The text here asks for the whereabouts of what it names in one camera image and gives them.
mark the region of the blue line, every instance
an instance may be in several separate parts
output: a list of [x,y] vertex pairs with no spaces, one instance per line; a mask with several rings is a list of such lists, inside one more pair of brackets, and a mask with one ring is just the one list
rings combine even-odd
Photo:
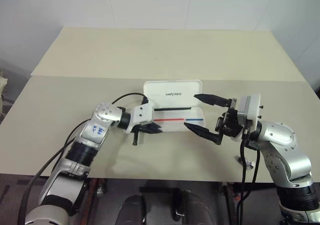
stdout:
[[203,118],[186,118],[186,121],[203,121]]

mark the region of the robotic arm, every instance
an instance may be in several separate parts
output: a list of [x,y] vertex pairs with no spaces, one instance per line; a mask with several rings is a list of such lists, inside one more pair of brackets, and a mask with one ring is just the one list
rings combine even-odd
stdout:
[[260,150],[270,176],[277,187],[279,206],[289,224],[320,224],[320,204],[311,177],[311,162],[297,143],[295,132],[284,123],[258,121],[260,95],[254,94],[240,100],[225,99],[215,95],[197,94],[196,98],[210,105],[227,107],[218,118],[215,131],[185,123],[198,136],[220,145],[223,135],[238,141],[249,138],[246,147]]
[[150,101],[130,112],[113,104],[97,105],[92,118],[74,139],[71,149],[52,171],[40,194],[39,206],[26,216],[25,224],[68,225],[69,217],[76,214],[81,206],[88,187],[86,178],[90,165],[109,129],[118,127],[125,133],[135,130],[135,139],[138,131],[160,133],[156,124],[150,124],[153,110]]

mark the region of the dark floor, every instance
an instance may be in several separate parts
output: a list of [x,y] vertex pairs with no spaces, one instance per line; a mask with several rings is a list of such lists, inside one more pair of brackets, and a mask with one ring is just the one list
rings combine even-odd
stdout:
[[[0,174],[0,224],[17,224],[20,201],[29,180],[29,176]],[[44,182],[45,179],[40,178],[33,187],[29,198],[28,211],[37,205],[38,195]],[[143,195],[146,200],[148,225],[181,224],[171,218],[172,195],[170,193],[158,193],[154,191],[141,193],[141,188],[145,187],[190,190],[204,200],[217,225],[229,224],[225,197],[220,193],[218,183],[108,179],[107,193],[95,200],[90,225],[113,225],[124,200],[134,194]],[[320,184],[316,183],[316,190],[319,191],[319,187]],[[253,191],[244,203],[243,224],[278,225],[282,219],[278,203],[278,196],[274,188]]]

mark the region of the white table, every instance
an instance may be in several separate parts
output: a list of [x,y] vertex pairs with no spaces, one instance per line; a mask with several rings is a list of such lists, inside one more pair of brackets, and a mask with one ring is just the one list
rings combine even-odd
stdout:
[[[313,179],[320,182],[320,102],[271,33],[67,28],[32,75],[0,126],[0,173],[35,174],[99,102],[142,92],[145,81],[183,78],[200,79],[204,93],[225,98],[260,93],[262,119],[295,130],[311,159]],[[133,107],[140,101],[132,96],[119,105]],[[201,106],[213,130],[225,109]],[[132,146],[133,134],[111,130],[89,175],[241,180],[242,168],[235,159],[240,143],[228,137],[220,146],[189,131],[139,137],[138,146]],[[245,153],[255,160],[254,151]],[[248,172],[247,181],[252,174]],[[257,181],[272,181],[263,158]]]

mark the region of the red line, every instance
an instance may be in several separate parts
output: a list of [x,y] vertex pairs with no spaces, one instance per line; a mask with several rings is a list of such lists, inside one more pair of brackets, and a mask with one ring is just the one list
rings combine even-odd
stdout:
[[161,121],[184,121],[184,118],[165,118],[165,119],[155,119],[155,122],[161,122]]

